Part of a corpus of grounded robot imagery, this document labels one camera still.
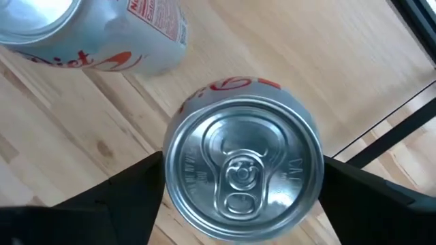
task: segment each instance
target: silver can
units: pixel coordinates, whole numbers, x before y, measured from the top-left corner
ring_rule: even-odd
[[[200,231],[256,242],[300,222],[324,162],[311,115],[274,82],[220,80],[190,96],[163,145],[168,192]]]
[[[183,58],[187,23],[176,0],[0,0],[0,44],[52,67],[156,74]]]

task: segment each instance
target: wooden floor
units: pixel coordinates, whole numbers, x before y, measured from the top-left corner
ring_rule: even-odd
[[[385,1],[182,2],[189,49],[161,76],[54,69],[0,48],[0,206],[53,206],[159,150],[181,102],[220,78],[259,76],[290,90],[313,114],[329,156],[436,80],[433,64]],[[435,95],[435,87],[428,89],[338,159]],[[435,142],[432,120],[365,169],[436,195]],[[319,204],[267,242],[289,243],[338,244]],[[187,224],[165,194],[150,244],[225,242]]]

